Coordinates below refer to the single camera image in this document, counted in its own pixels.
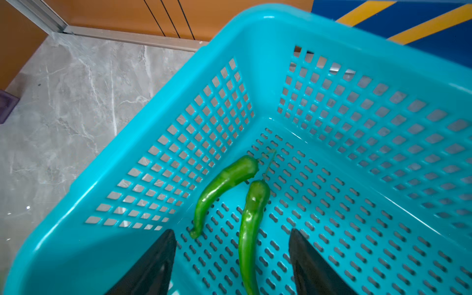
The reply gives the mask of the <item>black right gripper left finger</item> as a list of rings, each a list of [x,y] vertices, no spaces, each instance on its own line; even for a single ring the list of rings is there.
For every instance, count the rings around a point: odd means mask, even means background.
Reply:
[[[109,295],[167,294],[176,250],[175,233],[168,229],[107,293]]]

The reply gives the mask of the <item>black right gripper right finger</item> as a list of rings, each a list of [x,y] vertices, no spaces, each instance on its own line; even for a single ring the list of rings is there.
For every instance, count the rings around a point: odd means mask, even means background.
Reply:
[[[291,230],[289,253],[297,294],[354,295],[356,293],[297,229]]]

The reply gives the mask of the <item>small green pepper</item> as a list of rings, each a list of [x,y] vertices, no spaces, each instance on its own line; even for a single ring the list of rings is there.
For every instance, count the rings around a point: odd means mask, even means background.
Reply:
[[[213,203],[219,199],[225,192],[238,186],[244,181],[248,181],[256,176],[259,172],[260,158],[254,158],[249,155],[242,156],[231,165],[222,169],[216,175],[200,194],[195,206],[194,226],[189,235],[193,239],[201,236],[207,211]]]
[[[256,246],[264,209],[270,197],[270,187],[264,180],[252,182],[248,189],[240,225],[238,254],[240,274],[248,295],[259,295],[256,279]]]

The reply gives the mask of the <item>teal plastic mesh basket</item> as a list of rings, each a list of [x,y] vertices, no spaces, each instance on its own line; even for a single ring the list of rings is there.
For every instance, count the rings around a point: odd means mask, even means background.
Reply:
[[[293,295],[298,230],[360,295],[472,292],[472,71],[281,4],[231,20],[26,239],[7,295],[103,295],[175,233],[169,294],[242,295],[242,183],[189,232],[242,156],[271,189],[263,295]]]

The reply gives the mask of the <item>purple embossed cube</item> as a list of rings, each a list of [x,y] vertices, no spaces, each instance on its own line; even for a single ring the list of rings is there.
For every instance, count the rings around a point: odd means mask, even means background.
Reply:
[[[4,124],[20,99],[10,93],[0,90],[0,124]]]

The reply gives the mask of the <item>aluminium corner post left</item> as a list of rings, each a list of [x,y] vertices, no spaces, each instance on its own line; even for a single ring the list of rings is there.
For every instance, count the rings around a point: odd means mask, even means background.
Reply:
[[[43,0],[7,0],[47,34],[63,33],[68,24]]]

